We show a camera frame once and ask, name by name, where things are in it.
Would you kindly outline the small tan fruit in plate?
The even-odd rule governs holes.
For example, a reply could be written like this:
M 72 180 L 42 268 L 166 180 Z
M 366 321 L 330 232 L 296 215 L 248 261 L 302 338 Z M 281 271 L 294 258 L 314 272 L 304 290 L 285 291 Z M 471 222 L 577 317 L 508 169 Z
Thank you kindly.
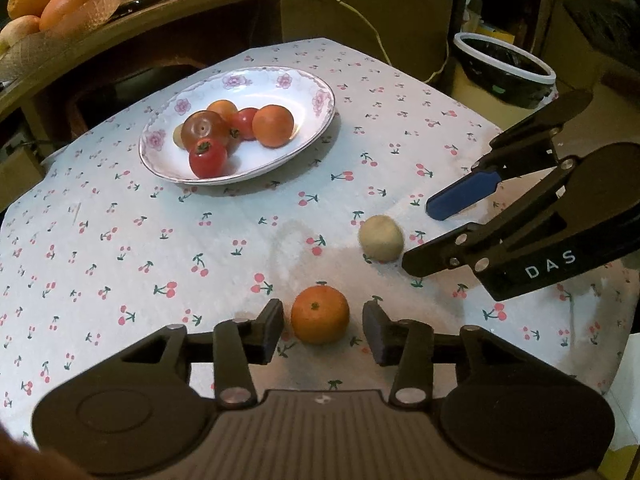
M 180 150 L 185 150 L 186 148 L 184 147 L 181 133 L 182 133 L 182 124 L 178 125 L 175 128 L 174 133 L 172 134 L 172 140 L 178 146 L 178 148 L 180 148 Z

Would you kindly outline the pale apple on shelf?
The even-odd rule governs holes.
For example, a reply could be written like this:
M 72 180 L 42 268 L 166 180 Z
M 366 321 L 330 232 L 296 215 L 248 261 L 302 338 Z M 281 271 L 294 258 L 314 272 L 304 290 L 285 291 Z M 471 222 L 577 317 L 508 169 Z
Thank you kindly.
M 40 18 L 37 15 L 24 15 L 10 21 L 0 32 L 0 50 L 5 54 L 10 47 L 27 36 L 39 32 Z

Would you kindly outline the black bin white rim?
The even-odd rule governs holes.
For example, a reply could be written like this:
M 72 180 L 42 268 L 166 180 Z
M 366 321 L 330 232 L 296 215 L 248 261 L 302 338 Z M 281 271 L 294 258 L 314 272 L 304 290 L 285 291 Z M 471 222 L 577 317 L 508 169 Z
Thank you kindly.
M 555 89 L 548 64 L 494 37 L 458 32 L 454 57 L 473 84 L 509 105 L 532 110 Z

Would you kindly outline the orange tangerine in plate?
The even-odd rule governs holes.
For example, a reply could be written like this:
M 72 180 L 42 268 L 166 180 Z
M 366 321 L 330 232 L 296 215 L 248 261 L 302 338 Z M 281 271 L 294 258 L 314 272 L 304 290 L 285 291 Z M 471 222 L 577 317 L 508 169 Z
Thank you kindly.
M 217 113 L 226 122 L 230 122 L 231 118 L 238 112 L 238 108 L 229 100 L 214 101 L 209 104 L 207 110 Z

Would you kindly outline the cardboard box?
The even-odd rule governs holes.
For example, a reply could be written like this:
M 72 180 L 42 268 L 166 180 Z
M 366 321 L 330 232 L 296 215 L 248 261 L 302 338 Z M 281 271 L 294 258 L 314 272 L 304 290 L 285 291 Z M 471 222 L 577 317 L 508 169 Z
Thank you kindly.
M 46 172 L 29 148 L 18 148 L 0 166 L 0 210 L 42 181 Z

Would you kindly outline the wooden shelf desk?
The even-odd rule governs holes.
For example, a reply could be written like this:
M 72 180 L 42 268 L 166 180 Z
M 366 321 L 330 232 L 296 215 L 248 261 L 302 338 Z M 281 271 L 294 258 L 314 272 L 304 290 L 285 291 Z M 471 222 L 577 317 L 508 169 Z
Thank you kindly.
M 106 90 L 152 68 L 216 64 L 250 48 L 328 38 L 426 79 L 444 62 L 457 0 L 160 0 L 111 21 L 1 93 L 1 140 L 40 154 L 119 111 Z

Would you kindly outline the white floral ceramic plate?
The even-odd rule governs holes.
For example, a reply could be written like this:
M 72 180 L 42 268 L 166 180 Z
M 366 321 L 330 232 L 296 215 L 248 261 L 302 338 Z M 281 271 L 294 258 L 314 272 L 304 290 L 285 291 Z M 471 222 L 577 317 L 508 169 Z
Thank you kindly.
M 179 184 L 224 185 L 261 176 L 317 141 L 335 115 L 320 77 L 282 66 L 205 77 L 171 98 L 139 140 L 143 166 Z

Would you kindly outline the large dark red tomato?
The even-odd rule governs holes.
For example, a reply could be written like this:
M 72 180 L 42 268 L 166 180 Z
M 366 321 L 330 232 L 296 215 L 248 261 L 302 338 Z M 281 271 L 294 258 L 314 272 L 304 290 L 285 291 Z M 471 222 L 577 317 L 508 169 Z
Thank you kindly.
M 231 140 L 228 122 L 211 110 L 200 110 L 189 116 L 181 127 L 180 136 L 187 151 L 191 151 L 201 139 L 216 140 L 225 148 Z

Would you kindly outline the cherry print tablecloth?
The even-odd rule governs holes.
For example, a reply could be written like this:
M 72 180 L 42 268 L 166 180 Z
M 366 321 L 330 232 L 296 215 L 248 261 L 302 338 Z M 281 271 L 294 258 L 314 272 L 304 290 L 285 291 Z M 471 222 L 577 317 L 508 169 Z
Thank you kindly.
M 49 162 L 1 227 L 1 421 L 32 437 L 32 411 L 53 388 L 168 324 L 207 332 L 250 318 L 271 298 L 292 304 L 329 285 L 350 305 L 347 335 L 314 348 L 284 333 L 259 389 L 390 388 L 362 336 L 361 307 L 439 333 L 476 324 L 600 393 L 617 384 L 638 275 L 619 262 L 529 295 L 497 301 L 468 269 L 410 278 L 369 260 L 361 222 L 393 218 L 408 247 L 446 231 L 428 196 L 461 177 L 497 128 L 464 105 L 326 39 L 253 49 L 215 66 L 306 68 L 336 99 L 331 127 L 272 174 L 228 186 L 164 182 L 137 153 L 145 124 L 186 116 L 182 84 L 137 102 Z

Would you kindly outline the large orange on shelf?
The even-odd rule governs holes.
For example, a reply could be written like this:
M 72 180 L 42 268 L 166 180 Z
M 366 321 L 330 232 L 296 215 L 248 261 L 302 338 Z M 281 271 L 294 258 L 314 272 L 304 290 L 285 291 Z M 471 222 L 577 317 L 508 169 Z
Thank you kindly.
M 52 28 L 88 1 L 90 0 L 50 0 L 40 15 L 40 32 Z

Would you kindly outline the pale tan round fruit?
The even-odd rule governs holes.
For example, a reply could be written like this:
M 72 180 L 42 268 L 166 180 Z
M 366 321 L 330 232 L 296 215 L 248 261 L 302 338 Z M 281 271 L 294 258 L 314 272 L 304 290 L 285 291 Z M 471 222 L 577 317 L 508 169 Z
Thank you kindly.
M 363 253 L 378 262 L 395 261 L 404 251 L 404 233 L 392 218 L 384 214 L 363 222 L 358 240 Z

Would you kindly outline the small red tomato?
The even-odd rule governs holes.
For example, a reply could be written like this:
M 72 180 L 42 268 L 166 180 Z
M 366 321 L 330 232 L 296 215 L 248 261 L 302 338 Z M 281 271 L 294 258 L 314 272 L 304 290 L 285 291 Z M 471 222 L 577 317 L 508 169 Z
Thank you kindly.
M 255 107 L 245 107 L 242 108 L 242 110 L 238 110 L 238 112 L 230 120 L 232 132 L 239 136 L 242 140 L 255 140 L 253 119 L 257 112 L 258 109 Z

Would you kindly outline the orange tangerine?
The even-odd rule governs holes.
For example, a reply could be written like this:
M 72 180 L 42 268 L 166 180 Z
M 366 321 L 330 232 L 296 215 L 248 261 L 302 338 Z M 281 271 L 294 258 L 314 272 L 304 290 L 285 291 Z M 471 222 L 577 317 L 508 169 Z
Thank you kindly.
M 281 105 L 267 105 L 256 112 L 252 128 L 256 140 L 266 148 L 280 148 L 288 144 L 294 132 L 292 113 Z
M 226 122 L 230 122 L 231 118 L 238 112 L 238 108 L 229 100 L 214 101 L 209 104 L 207 110 L 217 113 Z
M 300 292 L 293 304 L 290 323 L 304 344 L 333 344 L 346 333 L 350 320 L 346 297 L 328 285 L 314 285 Z

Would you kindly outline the woven fruit tray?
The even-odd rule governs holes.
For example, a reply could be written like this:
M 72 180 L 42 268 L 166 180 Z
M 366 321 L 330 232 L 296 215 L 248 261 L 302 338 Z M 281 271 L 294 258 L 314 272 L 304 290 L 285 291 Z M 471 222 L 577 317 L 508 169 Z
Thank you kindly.
M 8 86 L 44 62 L 64 52 L 103 26 L 122 0 L 90 0 L 67 18 L 44 32 L 17 41 L 1 55 L 1 82 Z

